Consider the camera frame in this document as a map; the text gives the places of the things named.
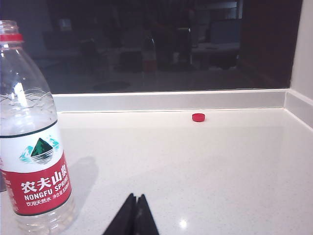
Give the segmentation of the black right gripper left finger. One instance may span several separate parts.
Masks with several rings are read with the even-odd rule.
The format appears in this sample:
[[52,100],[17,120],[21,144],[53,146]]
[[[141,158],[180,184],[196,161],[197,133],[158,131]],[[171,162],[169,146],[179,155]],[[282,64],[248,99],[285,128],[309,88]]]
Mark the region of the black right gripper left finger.
[[135,208],[136,197],[130,193],[103,235],[129,235],[133,229]]

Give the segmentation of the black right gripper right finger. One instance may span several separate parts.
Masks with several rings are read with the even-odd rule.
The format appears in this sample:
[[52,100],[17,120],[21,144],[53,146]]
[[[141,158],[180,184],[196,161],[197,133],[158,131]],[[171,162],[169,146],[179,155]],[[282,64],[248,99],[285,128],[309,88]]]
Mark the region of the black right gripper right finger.
[[144,194],[136,203],[136,210],[133,223],[134,235],[159,235],[152,212]]

